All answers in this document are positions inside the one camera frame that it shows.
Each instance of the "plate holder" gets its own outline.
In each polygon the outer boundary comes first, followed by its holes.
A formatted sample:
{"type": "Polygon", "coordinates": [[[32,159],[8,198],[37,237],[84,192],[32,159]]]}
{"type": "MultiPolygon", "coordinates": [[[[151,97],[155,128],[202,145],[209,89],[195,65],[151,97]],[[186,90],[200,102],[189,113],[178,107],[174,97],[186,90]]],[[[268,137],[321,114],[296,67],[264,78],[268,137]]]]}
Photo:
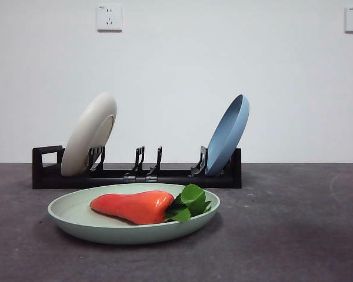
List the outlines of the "plate holder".
{"type": "Polygon", "coordinates": [[[125,183],[170,183],[188,185],[190,183],[202,188],[241,188],[241,149],[236,148],[228,163],[218,175],[208,177],[205,170],[208,164],[208,149],[200,148],[199,162],[190,167],[185,164],[161,164],[162,147],[157,149],[157,163],[145,169],[145,147],[135,152],[135,163],[131,169],[125,164],[104,164],[105,147],[90,148],[87,156],[86,170],[77,176],[61,175],[61,160],[65,148],[62,146],[37,147],[32,150],[32,188],[33,189],[86,189],[97,186],[125,183]],[[56,163],[46,165],[42,155],[56,153],[56,163]],[[101,156],[98,164],[95,160],[101,156]]]}

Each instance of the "plate rim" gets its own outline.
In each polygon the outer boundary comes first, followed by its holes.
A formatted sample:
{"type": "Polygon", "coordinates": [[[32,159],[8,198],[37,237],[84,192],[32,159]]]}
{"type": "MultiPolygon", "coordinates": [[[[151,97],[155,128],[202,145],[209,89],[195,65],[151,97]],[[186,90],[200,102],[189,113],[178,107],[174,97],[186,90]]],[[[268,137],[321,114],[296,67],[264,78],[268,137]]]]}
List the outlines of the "plate rim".
{"type": "Polygon", "coordinates": [[[89,149],[92,147],[91,142],[106,120],[112,118],[112,126],[108,132],[108,138],[102,146],[106,145],[115,125],[117,111],[116,100],[107,91],[100,93],[90,101],[69,135],[61,160],[61,175],[66,177],[76,176],[86,170],[86,159],[89,149]]]}
{"type": "MultiPolygon", "coordinates": [[[[141,184],[141,185],[167,185],[167,186],[180,186],[180,187],[185,187],[185,185],[180,185],[180,184],[170,184],[170,183],[123,183],[123,184],[112,184],[112,185],[104,185],[104,186],[98,186],[98,187],[92,187],[92,188],[88,188],[88,189],[81,189],[81,190],[77,190],[71,193],[67,193],[65,195],[59,196],[56,199],[53,199],[53,201],[50,202],[50,204],[48,204],[47,206],[47,211],[49,213],[49,215],[51,217],[53,217],[54,219],[57,219],[59,221],[62,221],[64,223],[68,223],[68,224],[73,224],[73,225],[77,225],[77,226],[83,226],[83,227],[93,227],[93,228],[105,228],[105,229],[133,229],[133,228],[144,228],[144,227],[160,227],[160,226],[169,226],[169,225],[174,225],[174,224],[182,224],[183,222],[178,222],[178,221],[171,221],[171,222],[163,222],[163,223],[153,223],[153,224],[141,224],[141,225],[130,225],[130,226],[97,226],[97,225],[86,225],[86,224],[80,224],[80,223],[75,223],[75,222],[71,222],[69,220],[65,220],[59,216],[57,216],[51,209],[52,209],[52,205],[54,205],[58,200],[61,200],[64,197],[70,196],[72,194],[75,193],[79,193],[79,192],[84,192],[87,190],[94,190],[94,189],[99,189],[99,188],[103,188],[103,187],[112,187],[112,186],[127,186],[127,185],[134,185],[134,184],[141,184]]],[[[211,195],[213,195],[216,199],[217,199],[217,204],[212,207],[210,209],[210,211],[206,212],[206,213],[202,213],[199,214],[197,216],[191,217],[189,220],[185,221],[188,222],[190,220],[195,220],[198,219],[200,217],[203,216],[207,216],[210,213],[213,213],[216,209],[218,209],[218,207],[221,204],[221,201],[219,199],[219,197],[210,191],[207,191],[205,189],[203,189],[204,192],[209,193],[211,195]]]]}

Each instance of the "plate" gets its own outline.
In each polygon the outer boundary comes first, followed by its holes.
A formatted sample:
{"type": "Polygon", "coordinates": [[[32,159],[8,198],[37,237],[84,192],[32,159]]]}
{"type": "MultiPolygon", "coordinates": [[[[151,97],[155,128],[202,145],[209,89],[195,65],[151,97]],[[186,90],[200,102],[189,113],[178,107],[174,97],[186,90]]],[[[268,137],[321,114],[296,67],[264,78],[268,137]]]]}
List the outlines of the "plate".
{"type": "Polygon", "coordinates": [[[249,115],[249,103],[239,95],[230,104],[208,145],[206,176],[219,174],[241,140],[249,115]]]}
{"type": "Polygon", "coordinates": [[[75,176],[88,167],[89,149],[105,146],[116,118],[116,101],[104,92],[98,95],[80,116],[66,144],[61,161],[61,175],[75,176]]]}
{"type": "Polygon", "coordinates": [[[127,221],[98,214],[90,209],[90,202],[103,194],[135,194],[150,190],[163,190],[174,197],[183,185],[160,183],[134,183],[95,187],[61,196],[48,205],[48,213],[57,225],[77,238],[104,244],[147,244],[167,241],[192,233],[206,225],[216,214],[219,198],[205,190],[211,210],[191,217],[185,222],[131,225],[127,221]]]}

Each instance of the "white wall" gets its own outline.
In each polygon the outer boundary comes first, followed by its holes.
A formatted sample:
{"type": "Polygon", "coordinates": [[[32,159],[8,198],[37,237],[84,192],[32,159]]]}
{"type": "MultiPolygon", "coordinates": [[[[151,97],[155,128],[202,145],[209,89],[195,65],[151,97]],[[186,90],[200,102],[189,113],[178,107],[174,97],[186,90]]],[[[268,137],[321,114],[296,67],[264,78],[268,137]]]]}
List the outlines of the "white wall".
{"type": "Polygon", "coordinates": [[[353,162],[353,0],[0,0],[0,163],[66,145],[87,104],[115,94],[107,162],[194,162],[236,95],[251,103],[244,162],[353,162]]]}

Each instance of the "red pepper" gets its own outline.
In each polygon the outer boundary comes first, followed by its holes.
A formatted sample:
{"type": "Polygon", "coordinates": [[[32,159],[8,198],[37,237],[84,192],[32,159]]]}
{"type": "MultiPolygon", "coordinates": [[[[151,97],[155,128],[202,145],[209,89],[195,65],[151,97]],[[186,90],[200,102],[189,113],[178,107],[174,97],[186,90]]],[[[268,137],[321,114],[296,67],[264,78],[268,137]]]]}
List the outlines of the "red pepper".
{"type": "Polygon", "coordinates": [[[106,194],[91,201],[90,208],[136,224],[152,224],[164,221],[165,210],[173,201],[172,194],[159,190],[137,194],[106,194]]]}

